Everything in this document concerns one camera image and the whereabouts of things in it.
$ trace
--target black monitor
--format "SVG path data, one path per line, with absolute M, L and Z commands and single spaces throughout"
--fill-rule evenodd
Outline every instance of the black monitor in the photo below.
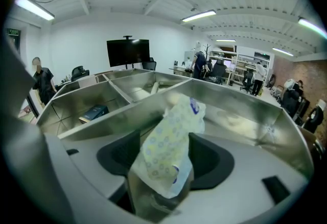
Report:
M 110 67 L 150 61 L 149 40 L 107 41 Z

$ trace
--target fluorescent light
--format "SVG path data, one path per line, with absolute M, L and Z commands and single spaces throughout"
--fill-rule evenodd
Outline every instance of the fluorescent light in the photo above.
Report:
M 15 4 L 48 21 L 55 18 L 55 16 L 52 13 L 50 13 L 49 11 L 47 11 L 45 8 L 38 5 L 37 3 L 33 2 L 33 0 L 15 0 Z
M 325 39 L 327 39 L 327 33 L 325 30 L 319 28 L 318 26 L 315 26 L 314 24 L 308 22 L 305 19 L 300 19 L 298 23 L 302 26 L 308 27 L 309 29 L 315 31 L 316 33 L 322 35 Z
M 281 52 L 281 53 L 286 54 L 286 55 L 289 55 L 289 56 L 294 56 L 294 55 L 290 54 L 289 52 L 283 51 L 281 49 L 277 49 L 277 48 L 274 48 L 273 47 L 273 50 L 278 51 L 278 52 Z
M 183 18 L 182 21 L 183 22 L 188 22 L 188 21 L 192 21 L 194 19 L 198 19 L 198 18 L 210 16 L 210 15 L 215 15 L 215 14 L 216 14 L 215 10 L 209 10 L 209 11 L 206 11 L 206 12 L 194 14 L 194 15 L 191 15 L 189 17 Z
M 236 42 L 234 39 L 217 39 L 217 42 Z

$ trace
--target metal compartment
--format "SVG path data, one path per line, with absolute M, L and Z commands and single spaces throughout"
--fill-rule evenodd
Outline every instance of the metal compartment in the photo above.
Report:
M 205 134 L 259 146 L 308 179 L 312 176 L 313 163 L 306 142 L 283 109 L 248 94 L 199 80 L 172 86 L 60 137 L 71 142 L 111 134 L 124 135 L 139 129 L 142 142 L 160 122 L 165 109 L 172 108 L 181 94 L 206 104 Z
M 174 76 L 152 71 L 112 80 L 112 83 L 118 86 L 134 101 L 140 101 L 146 97 L 149 97 L 151 94 L 161 92 L 186 80 L 189 79 L 183 76 Z M 155 87 L 155 83 L 157 83 L 158 88 L 153 93 L 152 90 Z
M 103 75 L 109 79 L 109 80 L 114 80 L 126 76 L 133 76 L 136 74 L 140 73 L 146 73 L 149 72 L 148 70 L 143 70 L 143 69 L 129 69 L 129 70 L 116 70 L 116 71 L 110 71 L 107 73 L 104 73 Z
M 110 113 L 130 102 L 110 82 L 105 81 L 52 99 L 38 118 L 37 124 L 43 132 L 59 135 L 81 126 L 79 117 L 97 104 L 106 105 Z
M 107 81 L 107 79 L 105 77 L 103 77 L 103 75 L 98 75 L 95 77 L 90 76 L 90 77 L 82 78 L 82 80 L 83 80 L 83 83 L 80 83 L 80 81 L 75 81 L 75 82 L 66 84 L 57 92 L 55 97 L 61 96 L 63 94 L 69 93 L 71 91 L 81 89 L 81 88 L 83 88 L 83 84 L 90 85 L 90 84 L 96 84 L 96 83 L 101 83 L 101 82 Z

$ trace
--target brick wall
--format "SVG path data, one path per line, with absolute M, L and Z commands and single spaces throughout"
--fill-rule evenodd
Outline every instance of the brick wall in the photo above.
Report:
M 303 95 L 310 102 L 303 119 L 316 106 L 319 99 L 327 102 L 327 60 L 309 62 L 290 62 L 284 58 L 275 56 L 274 74 L 277 85 L 284 85 L 287 79 L 303 81 Z M 323 122 L 318 126 L 315 135 L 327 145 L 327 109 L 323 113 Z

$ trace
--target white floor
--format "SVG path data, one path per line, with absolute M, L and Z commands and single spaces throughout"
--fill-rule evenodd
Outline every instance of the white floor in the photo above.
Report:
M 231 87 L 231 88 L 233 88 L 234 90 L 240 90 L 240 85 L 238 85 L 238 84 L 236 84 L 236 83 L 234 83 L 233 84 L 233 86 L 227 86 L 227 85 L 224 85 L 224 86 L 226 86 L 226 87 Z M 263 101 L 265 101 L 265 102 L 268 102 L 268 103 L 270 103 L 270 104 L 273 104 L 273 105 L 275 105 L 275 106 L 278 106 L 278 107 L 280 107 L 281 105 L 277 102 L 277 100 L 270 94 L 270 90 L 267 88 L 267 87 L 265 87 L 264 86 L 264 92 L 262 93 L 262 95 L 261 96 L 256 96 L 256 98 L 259 98 L 259 99 L 261 99 L 261 100 L 263 100 Z

